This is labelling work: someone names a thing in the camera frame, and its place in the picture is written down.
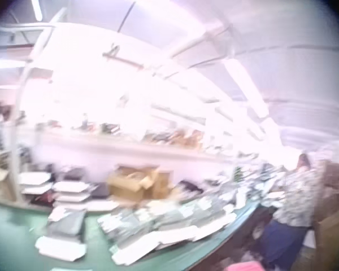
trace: shelf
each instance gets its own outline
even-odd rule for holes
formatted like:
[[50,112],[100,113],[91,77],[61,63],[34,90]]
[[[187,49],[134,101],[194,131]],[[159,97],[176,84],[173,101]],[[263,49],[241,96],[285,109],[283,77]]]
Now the shelf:
[[36,132],[33,128],[18,127],[18,142],[22,139],[34,137],[39,144],[59,144],[66,147],[83,148],[90,147],[101,151],[115,151],[130,154],[143,154],[160,156],[163,158],[207,160],[214,163],[231,162],[231,156],[207,154],[198,150],[185,149],[171,145],[155,145],[146,142],[125,141],[122,138],[105,134],[88,132],[48,129]]

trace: white wall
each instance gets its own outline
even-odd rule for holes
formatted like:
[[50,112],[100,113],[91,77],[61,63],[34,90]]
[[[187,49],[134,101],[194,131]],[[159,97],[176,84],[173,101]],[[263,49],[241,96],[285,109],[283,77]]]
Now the white wall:
[[161,171],[173,171],[172,182],[187,178],[196,182],[206,177],[213,177],[230,166],[230,162],[212,157],[204,158],[201,155],[195,157],[182,155],[167,155],[163,152],[136,151],[130,148],[123,149],[112,146],[96,144],[96,139],[91,142],[77,142],[71,139],[68,142],[58,138],[37,139],[35,134],[19,137],[19,142],[33,147],[33,155],[36,161],[55,163],[57,166],[76,165],[88,170],[89,179],[93,182],[104,181],[108,174],[118,164],[140,167],[144,165],[158,165]]

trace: hair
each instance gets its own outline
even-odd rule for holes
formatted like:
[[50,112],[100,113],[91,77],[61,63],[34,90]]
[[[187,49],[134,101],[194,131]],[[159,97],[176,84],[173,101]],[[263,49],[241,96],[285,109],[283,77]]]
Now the hair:
[[308,167],[309,169],[311,168],[311,164],[309,158],[307,157],[307,154],[300,154],[296,169],[300,167]]

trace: blue skirt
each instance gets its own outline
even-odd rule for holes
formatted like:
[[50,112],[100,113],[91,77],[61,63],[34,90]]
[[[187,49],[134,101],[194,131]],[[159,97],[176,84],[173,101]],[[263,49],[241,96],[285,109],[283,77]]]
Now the blue skirt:
[[265,265],[290,270],[302,248],[308,227],[292,227],[272,220],[257,244]]

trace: open cardboard box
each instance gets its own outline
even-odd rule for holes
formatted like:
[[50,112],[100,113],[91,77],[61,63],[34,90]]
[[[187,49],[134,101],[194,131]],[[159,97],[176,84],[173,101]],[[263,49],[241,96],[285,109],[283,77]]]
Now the open cardboard box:
[[125,165],[108,178],[110,193],[123,199],[140,202],[144,199],[164,199],[170,194],[170,172],[158,167],[134,168]]

